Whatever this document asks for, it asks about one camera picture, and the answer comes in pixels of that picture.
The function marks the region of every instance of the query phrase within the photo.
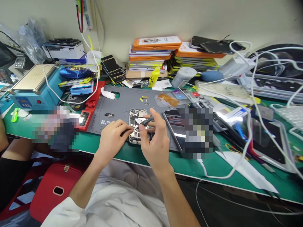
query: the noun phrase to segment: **pixelated blur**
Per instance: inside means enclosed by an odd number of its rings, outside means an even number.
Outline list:
[[[182,156],[186,159],[204,159],[213,149],[213,109],[177,108],[185,126]]]
[[[79,152],[72,149],[79,128],[79,114],[69,113],[67,106],[51,111],[32,111],[33,143],[46,143],[54,152]]]

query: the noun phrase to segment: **white sleeve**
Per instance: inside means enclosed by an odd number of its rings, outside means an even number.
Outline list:
[[[41,227],[84,227],[84,210],[78,207],[72,198],[67,197],[49,213]]]

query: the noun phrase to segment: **red chair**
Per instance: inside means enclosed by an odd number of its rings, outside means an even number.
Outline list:
[[[49,167],[30,205],[29,212],[34,219],[42,223],[52,209],[68,197],[87,167],[86,163],[79,163],[63,160]]]
[[[51,159],[46,158],[46,157],[41,157],[41,158],[36,158],[36,159],[32,159],[32,161],[34,162],[42,162],[42,164],[40,166],[33,166],[30,171],[28,172],[28,174],[25,176],[23,182],[22,182],[22,186],[18,189],[16,195],[14,196],[14,198],[12,198],[12,200],[10,201],[10,203],[7,205],[7,207],[0,213],[0,221],[5,220],[7,218],[10,218],[16,214],[19,214],[23,211],[26,211],[29,209],[31,203],[25,204],[23,202],[21,202],[17,197],[24,195],[26,193],[28,193],[31,190],[23,190],[23,185],[25,182],[27,182],[30,179],[38,179],[39,177],[43,176],[45,174],[45,172],[47,171],[47,169],[50,167],[50,165],[52,164]],[[9,210],[10,206],[12,205],[12,203],[15,202],[17,204],[20,205],[20,207],[15,208],[13,210]]]

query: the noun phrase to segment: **white bottle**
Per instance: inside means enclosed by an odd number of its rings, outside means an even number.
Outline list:
[[[190,67],[182,67],[178,70],[177,75],[171,82],[173,88],[183,88],[186,83],[197,74],[197,71]]]

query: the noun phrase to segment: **hand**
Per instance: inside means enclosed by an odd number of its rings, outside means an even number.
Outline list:
[[[101,132],[100,144],[94,160],[105,167],[118,153],[126,139],[134,131],[133,127],[122,120],[112,121]]]
[[[171,172],[172,166],[169,163],[169,138],[166,132],[166,122],[161,115],[153,108],[150,109],[155,122],[150,122],[148,125],[154,128],[145,129],[143,125],[139,125],[141,137],[141,149],[144,157],[154,170],[157,177]],[[144,118],[150,118],[150,115],[144,115]],[[155,133],[151,141],[148,141],[147,132]]]

